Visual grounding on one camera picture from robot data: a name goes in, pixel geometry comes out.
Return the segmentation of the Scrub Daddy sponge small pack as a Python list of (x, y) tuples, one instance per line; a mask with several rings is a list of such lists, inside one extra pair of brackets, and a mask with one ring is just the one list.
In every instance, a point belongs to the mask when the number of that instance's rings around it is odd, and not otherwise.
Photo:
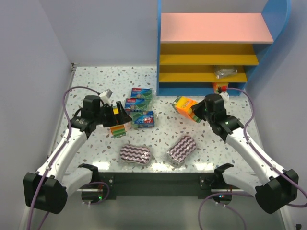
[(227, 91), (228, 84), (226, 82), (215, 82), (213, 83), (213, 91), (214, 93), (220, 94), (222, 92)]

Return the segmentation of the grey mesh sponge pack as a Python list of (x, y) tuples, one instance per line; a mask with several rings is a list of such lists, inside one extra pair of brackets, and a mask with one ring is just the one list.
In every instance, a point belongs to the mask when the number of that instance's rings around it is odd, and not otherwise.
[(237, 68), (235, 66), (215, 65), (213, 70), (217, 79), (234, 76), (237, 74)]

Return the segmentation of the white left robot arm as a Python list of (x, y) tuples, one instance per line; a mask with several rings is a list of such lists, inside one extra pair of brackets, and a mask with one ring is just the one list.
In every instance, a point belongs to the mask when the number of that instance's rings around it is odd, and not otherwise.
[(47, 161), (35, 173), (28, 172), (23, 179), (25, 202), (31, 210), (39, 209), (53, 214), (60, 213), (68, 197), (87, 184), (101, 182), (96, 166), (81, 164), (77, 170), (65, 175), (67, 167), (81, 146), (88, 140), (98, 125), (114, 127), (131, 122), (120, 101), (117, 112), (112, 105), (99, 96), (86, 96), (78, 109), (63, 139)]

